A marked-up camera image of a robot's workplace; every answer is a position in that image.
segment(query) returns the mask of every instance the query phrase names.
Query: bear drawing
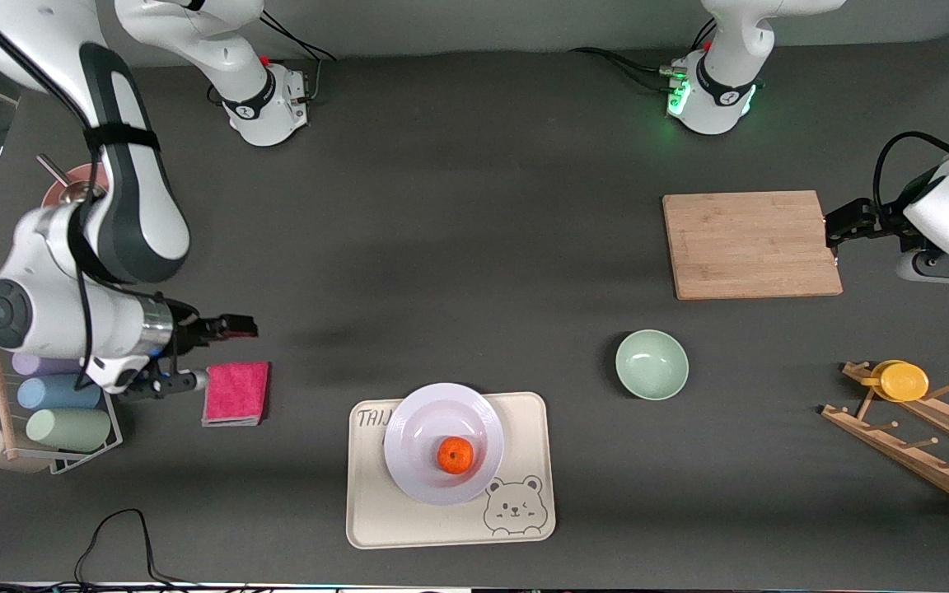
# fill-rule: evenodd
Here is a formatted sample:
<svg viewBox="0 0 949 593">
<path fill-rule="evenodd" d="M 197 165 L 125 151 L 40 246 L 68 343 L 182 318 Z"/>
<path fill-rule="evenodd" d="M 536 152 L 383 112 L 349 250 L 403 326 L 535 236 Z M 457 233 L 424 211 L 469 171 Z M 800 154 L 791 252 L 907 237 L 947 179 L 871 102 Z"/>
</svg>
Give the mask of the bear drawing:
<svg viewBox="0 0 949 593">
<path fill-rule="evenodd" d="M 541 533 L 547 522 L 547 509 L 540 497 L 543 485 L 537 476 L 527 476 L 521 482 L 493 478 L 489 488 L 485 489 L 489 495 L 483 515 L 485 526 L 493 530 L 493 535 L 501 531 L 508 535 L 523 534 L 528 530 Z"/>
</svg>

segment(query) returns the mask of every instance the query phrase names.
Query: gray wall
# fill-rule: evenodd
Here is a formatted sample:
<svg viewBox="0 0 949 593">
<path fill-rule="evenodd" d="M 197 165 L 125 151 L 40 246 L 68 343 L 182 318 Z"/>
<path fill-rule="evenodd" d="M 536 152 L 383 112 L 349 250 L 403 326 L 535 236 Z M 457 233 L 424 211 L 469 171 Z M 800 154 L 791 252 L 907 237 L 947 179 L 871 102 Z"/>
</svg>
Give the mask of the gray wall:
<svg viewBox="0 0 949 593">
<path fill-rule="evenodd" d="M 132 65 L 182 63 L 136 44 L 120 29 L 113 3 L 99 4 L 105 37 Z M 293 34 L 340 57 L 678 48 L 708 18 L 698 0 L 266 0 L 266 7 Z M 785 45 L 932 39 L 949 35 L 949 0 L 848 0 L 830 14 L 778 19 L 775 30 Z M 263 24 L 241 33 L 268 56 L 300 55 Z"/>
</svg>

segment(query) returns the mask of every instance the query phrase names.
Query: dark gray tabletop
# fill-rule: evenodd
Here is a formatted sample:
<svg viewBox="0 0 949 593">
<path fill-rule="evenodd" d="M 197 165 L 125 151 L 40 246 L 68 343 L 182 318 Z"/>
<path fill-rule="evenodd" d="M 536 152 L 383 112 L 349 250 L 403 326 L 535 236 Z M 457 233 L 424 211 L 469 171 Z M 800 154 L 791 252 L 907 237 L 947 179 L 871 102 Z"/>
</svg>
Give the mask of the dark gray tabletop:
<svg viewBox="0 0 949 593">
<path fill-rule="evenodd" d="M 144 402 L 124 446 L 83 468 L 0 470 L 0 579 L 68 578 L 102 516 L 140 507 L 161 570 L 199 581 L 949 591 L 949 497 L 814 412 L 856 401 L 844 360 L 902 357 L 949 382 L 949 286 L 900 281 L 896 241 L 877 240 L 844 246 L 842 296 L 680 303 L 660 205 L 868 195 L 893 134 L 949 140 L 949 39 L 780 49 L 764 77 L 746 120 L 700 138 L 592 56 L 353 59 L 326 65 L 309 128 L 256 149 L 195 68 L 137 72 L 193 232 L 161 289 L 261 328 L 187 362 L 272 361 L 269 417 L 215 431 L 200 395 Z M 0 160 L 0 265 L 49 183 L 38 152 L 83 159 L 76 125 L 29 94 Z M 899 147 L 886 192 L 939 157 Z M 610 374 L 640 328 L 688 349 L 669 401 Z M 349 410 L 437 381 L 543 395 L 549 539 L 347 544 Z M 106 528 L 87 577 L 146 578 L 139 533 Z"/>
</svg>

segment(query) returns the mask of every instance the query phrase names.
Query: yellow mug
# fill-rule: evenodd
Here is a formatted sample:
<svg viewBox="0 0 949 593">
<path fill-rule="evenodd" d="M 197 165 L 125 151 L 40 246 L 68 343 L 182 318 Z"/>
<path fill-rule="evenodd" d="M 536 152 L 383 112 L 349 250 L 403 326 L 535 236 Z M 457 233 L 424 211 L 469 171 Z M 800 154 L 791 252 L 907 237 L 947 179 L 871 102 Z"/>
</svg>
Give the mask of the yellow mug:
<svg viewBox="0 0 949 593">
<path fill-rule="evenodd" d="M 870 371 L 870 376 L 859 379 L 859 383 L 870 387 L 874 394 L 897 403 L 923 398 L 929 390 L 929 378 L 925 371 L 901 360 L 878 364 Z"/>
</svg>

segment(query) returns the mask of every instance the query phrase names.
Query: pink towel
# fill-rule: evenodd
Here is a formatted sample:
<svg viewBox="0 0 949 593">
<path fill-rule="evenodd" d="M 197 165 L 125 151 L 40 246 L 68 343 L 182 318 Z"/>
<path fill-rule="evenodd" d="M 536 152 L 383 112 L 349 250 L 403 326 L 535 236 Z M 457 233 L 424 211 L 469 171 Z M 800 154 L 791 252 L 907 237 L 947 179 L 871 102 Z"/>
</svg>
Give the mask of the pink towel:
<svg viewBox="0 0 949 593">
<path fill-rule="evenodd" d="M 270 363 L 231 362 L 208 367 L 204 427 L 256 427 L 263 419 Z"/>
</svg>

